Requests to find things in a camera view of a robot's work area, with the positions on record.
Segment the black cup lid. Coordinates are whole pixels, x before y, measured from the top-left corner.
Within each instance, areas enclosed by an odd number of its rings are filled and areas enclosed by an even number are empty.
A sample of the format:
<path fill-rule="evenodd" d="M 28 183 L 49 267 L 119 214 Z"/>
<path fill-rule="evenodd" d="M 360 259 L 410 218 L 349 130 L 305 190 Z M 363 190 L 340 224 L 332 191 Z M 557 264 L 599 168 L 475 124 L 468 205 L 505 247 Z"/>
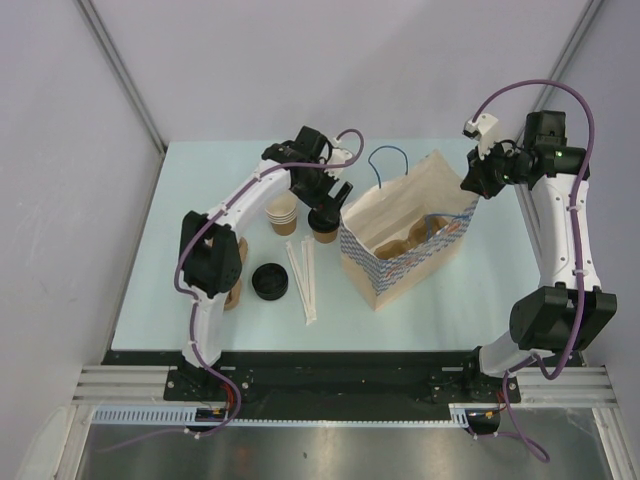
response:
<path fill-rule="evenodd" d="M 336 231 L 340 226 L 340 220 L 338 217 L 335 219 L 328 219 L 320 212 L 310 210 L 307 216 L 309 227 L 317 233 L 328 234 Z"/>

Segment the brown paper coffee cup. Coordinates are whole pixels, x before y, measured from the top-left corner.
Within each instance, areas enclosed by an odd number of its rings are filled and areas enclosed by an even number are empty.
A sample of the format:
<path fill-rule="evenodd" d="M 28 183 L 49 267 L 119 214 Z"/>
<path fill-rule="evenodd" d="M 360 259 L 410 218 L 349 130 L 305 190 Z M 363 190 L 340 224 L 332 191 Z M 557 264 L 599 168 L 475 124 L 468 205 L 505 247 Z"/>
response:
<path fill-rule="evenodd" d="M 319 231 L 319 230 L 313 231 L 314 239 L 321 244 L 332 243 L 336 239 L 337 234 L 338 234 L 338 229 L 334 229 L 331 231 Z"/>

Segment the checkered paper takeout bag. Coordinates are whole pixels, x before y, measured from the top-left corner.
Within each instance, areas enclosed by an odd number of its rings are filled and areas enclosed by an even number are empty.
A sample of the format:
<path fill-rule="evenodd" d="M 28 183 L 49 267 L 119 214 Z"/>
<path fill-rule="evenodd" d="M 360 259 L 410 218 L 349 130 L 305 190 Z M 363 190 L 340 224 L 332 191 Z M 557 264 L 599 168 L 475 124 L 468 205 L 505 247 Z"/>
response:
<path fill-rule="evenodd" d="M 462 178 L 434 150 L 408 173 L 365 191 L 341 209 L 340 251 L 344 272 L 374 311 L 435 273 L 459 251 L 479 196 L 460 188 Z M 417 221 L 438 220 L 424 244 L 391 260 L 374 251 L 405 239 Z"/>

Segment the stack of paper cups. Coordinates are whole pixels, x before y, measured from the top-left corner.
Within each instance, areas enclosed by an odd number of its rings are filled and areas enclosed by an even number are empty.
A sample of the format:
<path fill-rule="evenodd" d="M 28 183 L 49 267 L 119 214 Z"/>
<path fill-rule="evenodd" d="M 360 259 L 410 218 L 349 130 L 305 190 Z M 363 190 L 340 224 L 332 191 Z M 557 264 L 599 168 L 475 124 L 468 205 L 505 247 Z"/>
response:
<path fill-rule="evenodd" d="M 297 202 L 295 195 L 287 193 L 275 198 L 265 209 L 273 231 L 280 236 L 289 236 L 297 228 Z"/>

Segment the single brown cup carrier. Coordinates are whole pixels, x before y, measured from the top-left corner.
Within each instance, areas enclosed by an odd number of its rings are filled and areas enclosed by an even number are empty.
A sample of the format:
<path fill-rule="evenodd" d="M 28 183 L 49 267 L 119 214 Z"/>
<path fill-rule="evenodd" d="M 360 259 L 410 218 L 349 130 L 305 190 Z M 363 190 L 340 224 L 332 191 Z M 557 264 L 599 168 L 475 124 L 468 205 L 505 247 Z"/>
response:
<path fill-rule="evenodd" d="M 374 251 L 378 259 L 391 260 L 426 243 L 437 231 L 438 220 L 417 221 L 409 229 L 405 239 L 391 240 Z"/>

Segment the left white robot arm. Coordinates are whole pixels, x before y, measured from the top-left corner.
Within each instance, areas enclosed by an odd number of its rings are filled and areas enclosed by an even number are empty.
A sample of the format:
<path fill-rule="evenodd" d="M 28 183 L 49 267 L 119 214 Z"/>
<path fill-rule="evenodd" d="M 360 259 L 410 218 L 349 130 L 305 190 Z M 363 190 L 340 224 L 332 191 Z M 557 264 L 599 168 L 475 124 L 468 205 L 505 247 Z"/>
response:
<path fill-rule="evenodd" d="M 330 192 L 343 169 L 364 150 L 362 133 L 354 128 L 330 140 L 304 126 L 293 140 L 267 147 L 248 179 L 205 214 L 191 211 L 182 221 L 175 289 L 191 297 L 189 333 L 182 355 L 192 368 L 186 387 L 197 398 L 214 397 L 221 376 L 209 368 L 221 356 L 219 340 L 228 293 L 240 279 L 239 240 L 255 216 L 289 191 L 319 218 L 322 227 L 340 225 L 340 210 L 353 186 L 346 182 Z"/>

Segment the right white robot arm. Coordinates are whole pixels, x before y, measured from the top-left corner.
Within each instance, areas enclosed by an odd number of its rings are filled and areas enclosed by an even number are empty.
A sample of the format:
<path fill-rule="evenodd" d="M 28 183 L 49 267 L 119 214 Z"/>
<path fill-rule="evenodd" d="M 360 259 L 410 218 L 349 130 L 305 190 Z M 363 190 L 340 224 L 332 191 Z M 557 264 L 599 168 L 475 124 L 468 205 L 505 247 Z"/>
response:
<path fill-rule="evenodd" d="M 505 139 L 496 117 L 469 119 L 463 133 L 476 141 L 468 153 L 465 191 L 485 199 L 507 185 L 522 185 L 536 210 L 531 243 L 538 288 L 514 304 L 505 334 L 477 350 L 478 366 L 463 373 L 473 401 L 497 389 L 497 378 L 519 364 L 591 345 L 617 311 L 617 297 L 602 289 L 592 259 L 586 216 L 586 150 L 571 147 L 560 111 L 528 114 L 524 142 Z"/>

